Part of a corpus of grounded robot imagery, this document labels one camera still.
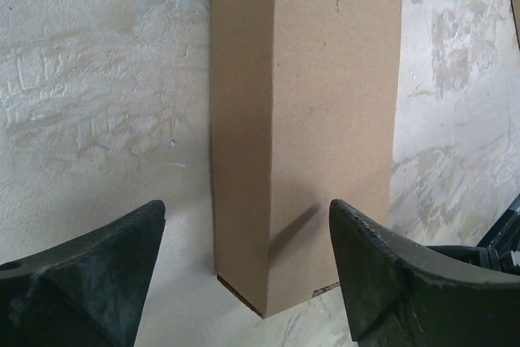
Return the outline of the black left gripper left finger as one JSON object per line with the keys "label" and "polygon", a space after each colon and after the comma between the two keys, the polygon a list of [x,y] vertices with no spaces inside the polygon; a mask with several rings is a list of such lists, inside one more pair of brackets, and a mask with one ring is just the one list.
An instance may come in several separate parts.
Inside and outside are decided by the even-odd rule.
{"label": "black left gripper left finger", "polygon": [[3,346],[132,346],[165,228],[154,200],[1,265]]}

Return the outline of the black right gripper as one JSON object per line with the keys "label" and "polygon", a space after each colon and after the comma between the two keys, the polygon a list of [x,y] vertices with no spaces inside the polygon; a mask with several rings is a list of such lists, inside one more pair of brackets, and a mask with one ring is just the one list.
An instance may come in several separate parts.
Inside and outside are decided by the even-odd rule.
{"label": "black right gripper", "polygon": [[430,245],[428,249],[477,267],[518,274],[519,239],[519,197],[516,197],[475,247]]}

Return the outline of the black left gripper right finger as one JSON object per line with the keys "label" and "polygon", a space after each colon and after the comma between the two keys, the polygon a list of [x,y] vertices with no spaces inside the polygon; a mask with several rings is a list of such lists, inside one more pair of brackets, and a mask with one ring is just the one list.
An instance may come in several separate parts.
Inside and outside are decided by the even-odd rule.
{"label": "black left gripper right finger", "polygon": [[519,273],[439,254],[346,202],[329,228],[352,339],[360,346],[516,346]]}

